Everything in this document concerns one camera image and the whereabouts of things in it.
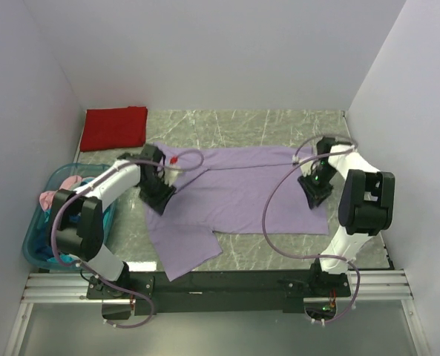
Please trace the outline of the lavender t shirt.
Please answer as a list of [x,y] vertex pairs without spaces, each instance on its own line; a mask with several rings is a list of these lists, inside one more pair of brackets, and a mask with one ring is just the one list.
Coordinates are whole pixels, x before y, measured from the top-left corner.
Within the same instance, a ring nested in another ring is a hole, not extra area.
[[151,242],[169,280],[221,254],[226,234],[329,233],[326,207],[310,209],[296,170],[294,148],[251,146],[203,150],[201,167],[181,174],[163,214],[145,208]]

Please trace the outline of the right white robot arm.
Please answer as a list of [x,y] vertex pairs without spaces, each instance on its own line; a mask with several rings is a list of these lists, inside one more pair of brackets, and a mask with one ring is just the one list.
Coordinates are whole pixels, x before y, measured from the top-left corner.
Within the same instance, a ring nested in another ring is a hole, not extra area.
[[369,164],[353,141],[323,136],[316,144],[316,154],[298,178],[311,209],[319,207],[331,195],[331,180],[336,174],[344,179],[338,205],[338,229],[321,253],[321,270],[308,277],[309,290],[324,296],[334,286],[331,274],[346,272],[361,248],[390,227],[395,175]]

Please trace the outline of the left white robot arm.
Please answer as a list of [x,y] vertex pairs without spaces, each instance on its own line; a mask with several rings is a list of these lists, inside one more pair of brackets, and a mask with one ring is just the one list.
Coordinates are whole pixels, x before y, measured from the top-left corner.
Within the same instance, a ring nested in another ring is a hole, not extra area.
[[105,280],[104,289],[112,297],[124,297],[131,287],[130,271],[105,244],[105,211],[127,190],[138,187],[140,199],[162,214],[176,192],[174,182],[179,173],[176,157],[167,162],[156,145],[146,145],[140,154],[122,154],[89,183],[59,189],[47,227],[53,256],[62,264],[62,254],[72,256]]

